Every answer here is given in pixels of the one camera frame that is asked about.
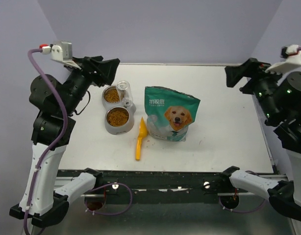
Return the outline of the brown pet food kibble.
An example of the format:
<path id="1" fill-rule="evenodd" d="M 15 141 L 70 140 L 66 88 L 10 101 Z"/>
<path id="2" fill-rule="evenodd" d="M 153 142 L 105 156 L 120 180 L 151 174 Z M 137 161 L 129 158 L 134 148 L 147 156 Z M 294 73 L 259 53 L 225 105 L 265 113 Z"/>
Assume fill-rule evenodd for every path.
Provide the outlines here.
<path id="1" fill-rule="evenodd" d="M 106 91 L 104 94 L 104 99 L 106 100 L 106 102 L 111 104 L 116 104 L 120 102 L 118 92 L 115 88 Z M 107 117 L 107 122 L 114 127 L 122 126 L 127 121 L 128 121 L 128 115 L 121 110 L 114 110 Z"/>

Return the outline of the green pet food bag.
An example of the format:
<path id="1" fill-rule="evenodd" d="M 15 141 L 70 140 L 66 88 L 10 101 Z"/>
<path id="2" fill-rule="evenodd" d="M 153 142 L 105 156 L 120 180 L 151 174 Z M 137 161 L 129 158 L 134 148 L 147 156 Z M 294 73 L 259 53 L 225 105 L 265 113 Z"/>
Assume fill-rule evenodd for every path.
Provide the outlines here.
<path id="1" fill-rule="evenodd" d="M 145 87 L 144 98 L 148 133 L 156 139 L 185 141 L 201 100 L 160 86 Z"/>

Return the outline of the yellow plastic scoop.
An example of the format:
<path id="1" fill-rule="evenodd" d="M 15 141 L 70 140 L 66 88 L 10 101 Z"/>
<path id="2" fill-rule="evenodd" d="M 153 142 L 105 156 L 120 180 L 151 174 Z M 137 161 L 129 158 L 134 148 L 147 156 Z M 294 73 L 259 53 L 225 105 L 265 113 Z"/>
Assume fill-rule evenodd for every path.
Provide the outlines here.
<path id="1" fill-rule="evenodd" d="M 135 152 L 135 160 L 136 161 L 140 161 L 140 159 L 141 159 L 142 141 L 147 136 L 147 134 L 148 134 L 147 126 L 146 126 L 145 121 L 142 117 L 141 120 L 140 120 L 139 134 L 138 134 L 137 143 L 136 143 L 136 152 Z"/>

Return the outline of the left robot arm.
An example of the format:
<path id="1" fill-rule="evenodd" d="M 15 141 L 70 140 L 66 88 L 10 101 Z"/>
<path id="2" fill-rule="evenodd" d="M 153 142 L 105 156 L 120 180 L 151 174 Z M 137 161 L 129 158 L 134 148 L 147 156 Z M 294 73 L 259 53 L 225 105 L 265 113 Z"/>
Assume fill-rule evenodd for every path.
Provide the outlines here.
<path id="1" fill-rule="evenodd" d="M 32 225 L 44 229 L 59 224 L 70 204 L 80 195 L 102 189 L 101 173 L 87 168 L 80 175 L 56 189 L 58 167 L 75 126 L 73 115 L 89 87 L 111 85 L 119 59 L 101 56 L 74 58 L 76 68 L 64 83 L 40 73 L 30 86 L 29 101 L 39 109 L 32 132 L 32 165 L 21 202 L 10 209 L 17 219 L 31 219 Z"/>

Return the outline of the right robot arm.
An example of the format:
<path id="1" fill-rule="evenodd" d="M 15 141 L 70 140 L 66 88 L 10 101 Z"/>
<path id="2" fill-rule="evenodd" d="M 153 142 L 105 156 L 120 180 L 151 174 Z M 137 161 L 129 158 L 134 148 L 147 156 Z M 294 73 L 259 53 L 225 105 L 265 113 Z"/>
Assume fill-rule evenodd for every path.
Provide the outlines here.
<path id="1" fill-rule="evenodd" d="M 249 58 L 241 65 L 226 66 L 225 72 L 229 88 L 243 77 L 249 79 L 240 91 L 256 97 L 265 124 L 275 128 L 290 159 L 293 179 L 265 179 L 232 166 L 222 172 L 220 188 L 251 192 L 268 200 L 279 214 L 301 222 L 301 71 L 289 69 L 285 63 L 271 65 Z"/>

